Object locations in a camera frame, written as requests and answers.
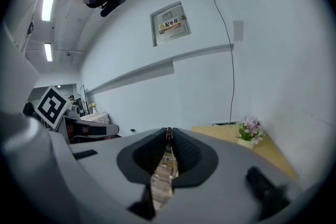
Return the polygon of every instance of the electrical box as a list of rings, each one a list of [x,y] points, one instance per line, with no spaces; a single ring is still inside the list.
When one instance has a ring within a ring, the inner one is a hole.
[[[190,34],[181,3],[165,7],[151,15],[154,47]]]

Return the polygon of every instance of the flower pot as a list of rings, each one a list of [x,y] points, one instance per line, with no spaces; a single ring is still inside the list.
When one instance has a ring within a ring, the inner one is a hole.
[[[241,138],[238,138],[238,145],[248,147],[251,150],[253,150],[253,147],[254,147],[253,141],[247,141]]]

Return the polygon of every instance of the pink flower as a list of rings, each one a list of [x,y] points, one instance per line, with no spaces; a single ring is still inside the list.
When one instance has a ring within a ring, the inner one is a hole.
[[[251,138],[263,136],[263,131],[261,129],[261,122],[255,118],[246,116],[241,122],[241,125],[244,127],[244,132],[249,134]]]
[[[260,137],[260,136],[256,136],[255,138],[254,138],[254,141],[253,141],[253,143],[255,143],[256,145],[259,143],[259,141],[261,141],[263,138],[262,137]]]

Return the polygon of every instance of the desk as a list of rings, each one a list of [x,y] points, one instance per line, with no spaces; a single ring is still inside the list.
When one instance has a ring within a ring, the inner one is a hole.
[[[96,113],[80,117],[80,119],[82,121],[109,124],[110,120],[108,116],[108,113]]]
[[[193,127],[192,131],[226,140],[232,143],[237,143],[237,136],[239,136],[238,125]],[[258,145],[254,146],[253,151],[264,159],[268,160],[270,163],[274,164],[290,178],[294,179],[295,181],[298,180],[297,174],[290,166],[280,149],[268,135],[266,135],[264,139],[258,143]]]

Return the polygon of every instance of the white wall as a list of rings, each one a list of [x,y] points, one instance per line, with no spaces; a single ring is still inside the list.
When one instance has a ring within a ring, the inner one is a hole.
[[[49,87],[50,85],[57,86],[67,84],[75,84],[76,85],[75,93],[79,93],[79,88],[82,86],[79,72],[69,70],[64,72],[40,73],[39,80],[35,84],[34,88]]]
[[[176,2],[182,3],[192,34],[154,48],[150,14]],[[81,67],[88,90],[155,62],[229,43],[213,0],[130,0],[116,14],[97,34]]]
[[[107,86],[91,100],[98,110],[109,113],[112,123],[119,125],[121,136],[131,135],[131,129],[143,132],[181,126],[172,64]]]
[[[150,14],[176,2],[191,34],[153,47]],[[228,121],[232,62],[223,27],[214,0],[126,2],[98,33],[81,68],[89,102],[110,114],[120,135]],[[235,101],[233,120],[238,117]]]
[[[183,128],[190,130],[193,126],[229,121],[233,94],[229,49],[177,58],[174,60],[174,70]],[[238,87],[235,96],[232,121],[242,118],[238,109]]]
[[[335,24],[326,0],[218,0],[244,21],[235,43],[247,112],[258,116],[304,187],[335,141]]]
[[[57,88],[57,90],[63,95],[64,97],[68,98],[70,95],[73,95],[74,89],[72,85],[62,85],[61,88]]]

